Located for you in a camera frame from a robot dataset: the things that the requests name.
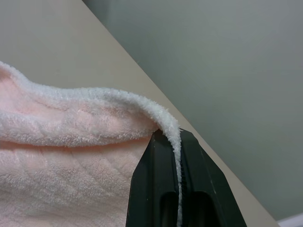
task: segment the gray wall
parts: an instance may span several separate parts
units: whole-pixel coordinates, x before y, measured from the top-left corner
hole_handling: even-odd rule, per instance
[[[85,2],[275,219],[303,212],[303,1]]]

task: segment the beige table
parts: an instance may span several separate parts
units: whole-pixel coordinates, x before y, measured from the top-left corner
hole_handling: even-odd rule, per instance
[[[247,226],[278,226],[81,0],[1,1],[0,61],[37,83],[115,87],[169,108],[225,173]]]

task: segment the fluffy fabric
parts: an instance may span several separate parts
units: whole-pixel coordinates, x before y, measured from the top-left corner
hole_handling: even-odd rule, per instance
[[[174,149],[181,226],[179,125],[167,110],[145,97],[112,88],[39,85],[0,62],[0,151],[26,145],[30,152],[43,147],[42,154],[51,147],[83,149],[144,138],[158,128]]]

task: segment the towel fold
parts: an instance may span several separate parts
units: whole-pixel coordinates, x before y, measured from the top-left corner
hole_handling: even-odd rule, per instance
[[[125,226],[132,172],[158,128],[174,149],[180,226],[179,125],[166,109],[112,88],[39,85],[0,62],[0,227]]]

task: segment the clip jaw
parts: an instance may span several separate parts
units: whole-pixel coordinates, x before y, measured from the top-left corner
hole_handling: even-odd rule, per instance
[[[194,135],[181,132],[182,227],[247,227],[228,182]],[[178,180],[172,147],[156,131],[134,171],[126,227],[175,227]]]

